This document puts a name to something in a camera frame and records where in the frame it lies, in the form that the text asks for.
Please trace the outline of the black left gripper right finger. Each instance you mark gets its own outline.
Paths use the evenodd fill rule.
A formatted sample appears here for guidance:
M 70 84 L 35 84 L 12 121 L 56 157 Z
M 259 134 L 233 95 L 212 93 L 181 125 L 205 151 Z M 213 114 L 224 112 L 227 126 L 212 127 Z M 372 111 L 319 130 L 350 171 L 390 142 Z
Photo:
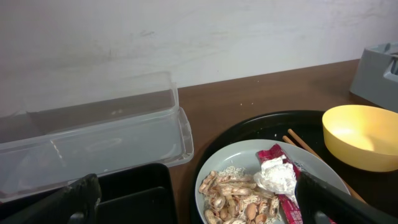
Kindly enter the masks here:
M 359 201 L 308 172 L 300 174 L 295 196 L 304 224 L 331 221 L 337 224 L 397 224 L 396 217 Z

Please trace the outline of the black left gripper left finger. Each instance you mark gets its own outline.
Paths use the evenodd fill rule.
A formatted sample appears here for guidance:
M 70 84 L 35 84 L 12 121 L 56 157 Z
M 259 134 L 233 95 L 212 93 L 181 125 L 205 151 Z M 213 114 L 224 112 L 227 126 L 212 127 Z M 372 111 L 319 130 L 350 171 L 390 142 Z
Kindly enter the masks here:
M 70 185 L 1 205 L 1 223 L 96 223 L 100 182 L 88 174 Z

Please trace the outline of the red snack wrapper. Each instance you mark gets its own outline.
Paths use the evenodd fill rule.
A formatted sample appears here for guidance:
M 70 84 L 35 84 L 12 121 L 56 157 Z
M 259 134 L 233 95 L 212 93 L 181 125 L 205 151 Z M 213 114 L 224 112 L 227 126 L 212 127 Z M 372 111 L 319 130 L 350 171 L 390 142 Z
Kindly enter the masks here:
M 278 145 L 273 145 L 269 150 L 262 150 L 256 153 L 257 158 L 261 162 L 261 164 L 267 160 L 274 159 L 276 157 L 280 157 L 282 155 L 286 155 L 284 150 Z M 284 162 L 289 162 L 294 167 L 294 172 L 296 175 L 296 179 L 298 181 L 301 170 L 298 168 L 288 157 L 284 159 Z M 289 223 L 303 223 L 303 218 L 301 211 L 299 209 L 299 205 L 294 204 L 287 196 L 285 195 L 277 195 L 277 199 L 282 205 L 282 209 L 284 211 L 285 217 Z

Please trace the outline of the wooden chopstick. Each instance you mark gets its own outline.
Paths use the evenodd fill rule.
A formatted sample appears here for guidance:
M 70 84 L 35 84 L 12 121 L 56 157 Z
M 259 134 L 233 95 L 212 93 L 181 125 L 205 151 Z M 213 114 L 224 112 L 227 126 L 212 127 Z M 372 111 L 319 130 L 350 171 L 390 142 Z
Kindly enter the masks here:
M 296 146 L 296 144 L 295 144 L 293 141 L 291 141 L 287 136 L 283 136 L 282 139 L 283 139 L 286 143 L 291 144 L 291 145 L 293 145 L 293 146 Z M 343 180 L 343 183 L 345 184 L 346 188 L 349 190 L 350 195 L 351 195 L 352 197 L 354 197 L 354 198 L 356 198 L 356 199 L 362 201 L 363 203 L 366 203 L 366 202 L 364 201 L 364 199 L 361 198 L 360 195 L 357 194 L 357 193 L 356 193 L 344 180 Z
M 303 139 L 301 139 L 292 129 L 288 129 L 287 132 L 295 141 L 306 151 L 316 156 L 321 161 L 323 160 Z

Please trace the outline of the white tissue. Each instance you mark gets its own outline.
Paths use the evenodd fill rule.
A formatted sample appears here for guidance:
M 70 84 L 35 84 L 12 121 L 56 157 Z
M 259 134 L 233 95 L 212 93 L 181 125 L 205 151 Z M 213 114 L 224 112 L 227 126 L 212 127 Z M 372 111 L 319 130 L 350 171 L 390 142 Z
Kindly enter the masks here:
M 295 196 L 297 179 L 294 167 L 289 162 L 284 162 L 287 157 L 282 155 L 261 164 L 261 171 L 253 175 L 258 187 L 278 195 L 287 196 L 294 204 L 298 205 Z

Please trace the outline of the grey ceramic plate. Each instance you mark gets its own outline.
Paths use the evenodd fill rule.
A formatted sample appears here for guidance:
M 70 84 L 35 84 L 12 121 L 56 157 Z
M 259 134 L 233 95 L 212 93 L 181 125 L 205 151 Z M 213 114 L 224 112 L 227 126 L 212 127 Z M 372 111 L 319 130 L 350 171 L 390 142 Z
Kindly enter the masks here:
M 204 215 L 205 196 L 199 193 L 198 189 L 203 179 L 211 171 L 221 171 L 230 166 L 234 166 L 236 168 L 243 168 L 246 174 L 255 174 L 261 169 L 261 163 L 257 158 L 257 152 L 268 150 L 275 144 L 278 144 L 284 150 L 291 161 L 298 163 L 308 173 L 324 180 L 347 194 L 349 193 L 349 190 L 339 175 L 329 165 L 308 151 L 275 140 L 252 139 L 240 141 L 219 149 L 211 155 L 210 158 L 205 159 L 205 163 L 200 168 L 195 179 L 195 207 L 192 210 L 197 213 L 197 217 L 192 218 L 192 221 L 196 220 L 199 223 L 206 222 Z

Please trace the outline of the yellow bowl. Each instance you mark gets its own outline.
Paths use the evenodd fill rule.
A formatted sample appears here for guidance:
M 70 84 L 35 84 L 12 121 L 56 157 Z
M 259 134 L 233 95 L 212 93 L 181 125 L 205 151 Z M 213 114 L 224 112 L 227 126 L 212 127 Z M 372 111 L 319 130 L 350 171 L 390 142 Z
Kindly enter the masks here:
M 337 159 L 371 172 L 397 170 L 397 113 L 343 105 L 322 116 L 325 146 Z

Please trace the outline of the peanut shells and rice pile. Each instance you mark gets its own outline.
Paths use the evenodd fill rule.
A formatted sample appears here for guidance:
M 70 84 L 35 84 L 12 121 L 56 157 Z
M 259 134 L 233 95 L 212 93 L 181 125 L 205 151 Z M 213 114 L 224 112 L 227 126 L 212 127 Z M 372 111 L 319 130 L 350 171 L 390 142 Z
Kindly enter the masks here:
M 210 171 L 198 193 L 204 199 L 201 214 L 209 224 L 273 224 L 282 219 L 278 196 L 261 189 L 243 168 Z

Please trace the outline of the clear plastic waste bin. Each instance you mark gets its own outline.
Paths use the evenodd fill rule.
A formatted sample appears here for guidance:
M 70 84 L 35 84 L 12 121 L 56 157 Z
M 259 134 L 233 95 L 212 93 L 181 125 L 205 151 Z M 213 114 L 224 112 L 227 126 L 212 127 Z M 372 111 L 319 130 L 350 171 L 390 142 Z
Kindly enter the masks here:
M 1 202 L 88 174 L 178 166 L 193 155 L 190 123 L 167 72 L 45 94 L 1 91 Z

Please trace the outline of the grey dishwasher rack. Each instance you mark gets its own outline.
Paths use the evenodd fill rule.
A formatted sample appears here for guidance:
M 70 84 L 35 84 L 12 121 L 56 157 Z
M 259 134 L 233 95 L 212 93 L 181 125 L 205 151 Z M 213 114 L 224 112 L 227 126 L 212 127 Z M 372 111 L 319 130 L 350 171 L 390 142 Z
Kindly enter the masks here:
M 363 50 L 349 91 L 384 109 L 397 111 L 397 42 Z

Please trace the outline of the black rectangular tray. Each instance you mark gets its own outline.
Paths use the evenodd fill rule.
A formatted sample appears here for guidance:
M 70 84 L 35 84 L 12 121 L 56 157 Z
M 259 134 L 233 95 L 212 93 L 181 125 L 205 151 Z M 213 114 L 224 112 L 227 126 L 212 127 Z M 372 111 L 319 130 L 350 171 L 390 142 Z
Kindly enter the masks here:
M 169 169 L 147 164 L 98 177 L 96 223 L 177 223 Z

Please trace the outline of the round black serving tray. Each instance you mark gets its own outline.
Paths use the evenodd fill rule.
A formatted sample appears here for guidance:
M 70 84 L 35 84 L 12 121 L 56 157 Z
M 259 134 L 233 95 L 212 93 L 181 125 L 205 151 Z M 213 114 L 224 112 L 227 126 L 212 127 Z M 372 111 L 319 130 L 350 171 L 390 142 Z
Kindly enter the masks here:
M 397 171 L 368 172 L 346 165 L 332 156 L 323 140 L 322 116 L 322 111 L 280 111 L 235 124 L 205 146 L 195 177 L 199 176 L 204 163 L 225 146 L 252 139 L 281 141 L 287 130 L 292 129 L 368 204 L 396 217 Z

